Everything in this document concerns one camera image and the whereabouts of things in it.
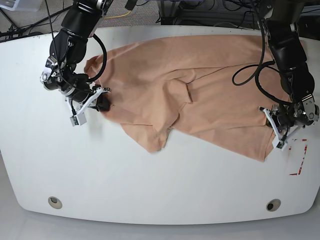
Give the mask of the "black robot arm image-left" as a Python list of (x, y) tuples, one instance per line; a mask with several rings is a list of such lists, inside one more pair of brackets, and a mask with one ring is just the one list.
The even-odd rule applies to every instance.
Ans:
[[(59, 90), (71, 102), (80, 104), (88, 103), (98, 92), (99, 87), (90, 87), (90, 84), (102, 76), (107, 65), (107, 50), (95, 30), (111, 4), (110, 0), (73, 1), (61, 30), (52, 37), (49, 57), (40, 77), (46, 90)], [(102, 49), (102, 66), (93, 77), (75, 73), (77, 64), (85, 57), (89, 38), (94, 38)]]

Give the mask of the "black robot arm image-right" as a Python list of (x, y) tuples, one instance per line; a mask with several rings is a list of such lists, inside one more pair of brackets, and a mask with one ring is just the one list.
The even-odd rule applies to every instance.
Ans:
[(319, 119), (320, 110), (315, 104), (313, 92), (315, 80), (309, 72), (307, 55), (300, 42), (297, 30), (306, 1), (262, 0), (258, 19), (266, 30), (268, 47), (273, 60), (262, 64), (262, 68), (277, 66), (282, 89), (290, 101), (278, 99), (266, 92), (259, 82), (258, 89), (279, 105), (276, 113), (279, 126), (310, 126)]

